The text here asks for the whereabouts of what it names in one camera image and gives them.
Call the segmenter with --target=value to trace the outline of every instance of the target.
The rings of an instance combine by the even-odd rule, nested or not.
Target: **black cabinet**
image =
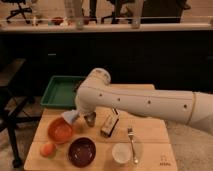
[[[213,88],[213,31],[3,34],[1,40],[10,56],[31,63],[38,94],[52,75],[84,76],[95,67],[107,69],[113,83]]]

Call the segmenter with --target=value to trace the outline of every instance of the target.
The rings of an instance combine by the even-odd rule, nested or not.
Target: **small cup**
[[[117,143],[113,146],[112,156],[118,164],[125,164],[131,158],[130,147],[126,143]]]

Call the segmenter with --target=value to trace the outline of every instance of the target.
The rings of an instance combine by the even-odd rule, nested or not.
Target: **dark bowl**
[[[95,158],[96,147],[92,140],[83,137],[76,139],[69,147],[68,158],[77,167],[89,165]]]

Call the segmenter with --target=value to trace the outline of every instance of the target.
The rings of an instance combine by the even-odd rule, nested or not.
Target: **orange bowl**
[[[53,120],[48,127],[48,137],[56,144],[68,142],[73,136],[73,126],[69,125],[62,117]]]

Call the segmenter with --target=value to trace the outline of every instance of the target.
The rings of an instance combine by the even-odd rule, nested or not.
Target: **brown bowl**
[[[62,117],[53,120],[47,131],[49,139],[56,144],[70,141],[73,132],[73,126],[68,124]]]
[[[95,158],[96,147],[92,140],[83,137],[76,139],[69,147],[68,158],[77,167],[89,165]]]

